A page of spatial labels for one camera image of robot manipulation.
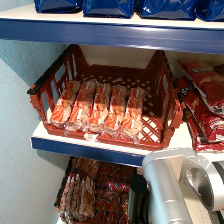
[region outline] blue package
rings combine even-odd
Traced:
[[[196,15],[204,21],[224,21],[223,0],[199,0]]]
[[[139,0],[142,18],[195,20],[198,0]]]
[[[81,10],[82,0],[34,0],[37,12],[64,13]]]
[[[91,17],[131,18],[136,0],[83,0],[83,14]]]

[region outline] lower shelf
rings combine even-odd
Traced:
[[[31,144],[34,149],[130,166],[141,166],[145,155],[150,153],[138,148],[49,135],[42,122],[31,136]],[[180,125],[171,139],[168,149],[174,148],[192,148],[186,123]]]

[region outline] shelf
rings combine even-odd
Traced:
[[[150,153],[137,148],[49,135],[42,122],[31,136],[31,144],[35,149],[131,166],[141,166],[144,156]],[[191,137],[186,123],[181,124],[175,131],[169,149],[180,146],[191,148]]]
[[[0,12],[0,38],[224,54],[224,23],[40,14],[34,4]]]

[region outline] blue shelf edge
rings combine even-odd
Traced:
[[[69,156],[77,156],[95,159],[104,162],[117,163],[141,167],[144,155],[130,154],[119,151],[111,151],[94,147],[75,145],[71,143],[58,142],[48,139],[31,137],[32,148],[44,151],[60,153]]]
[[[0,19],[0,39],[224,54],[224,29]]]

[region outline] packaged food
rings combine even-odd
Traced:
[[[199,127],[204,133],[207,141],[219,142],[224,140],[224,119],[212,113],[205,105],[197,89],[194,88],[193,82],[186,77],[176,80],[183,100]]]
[[[180,63],[209,110],[224,118],[224,77],[202,62]]]
[[[108,116],[111,90],[110,84],[97,83],[93,112],[88,124],[89,130],[92,132],[101,133],[103,130],[103,125]]]
[[[79,89],[80,82],[78,81],[68,81],[65,84],[65,89],[55,105],[50,119],[55,127],[62,128],[68,121]]]
[[[63,13],[81,9],[82,0],[34,0],[37,12]]]
[[[133,139],[138,144],[138,134],[142,130],[141,114],[145,90],[140,87],[132,88],[130,91],[121,134],[126,138]]]
[[[81,170],[83,173],[88,175],[91,180],[95,180],[99,166],[100,161],[96,161],[94,159],[84,159]]]
[[[86,217],[86,219],[92,219],[95,210],[95,184],[88,177],[83,178],[81,203],[79,207],[79,214]]]
[[[95,89],[95,81],[87,81],[81,85],[78,97],[66,125],[65,135],[68,131],[81,131],[84,126],[89,123]]]
[[[83,0],[83,14],[91,17],[130,18],[134,13],[136,0]]]
[[[188,111],[187,125],[192,138],[193,149],[197,152],[201,151],[223,151],[223,142],[209,142],[200,129],[194,116]]]
[[[204,21],[224,21],[224,1],[199,0],[197,16]]]
[[[195,20],[197,0],[139,0],[142,18]]]
[[[105,134],[115,136],[123,122],[126,108],[127,88],[116,85],[112,90],[108,118],[104,126]]]

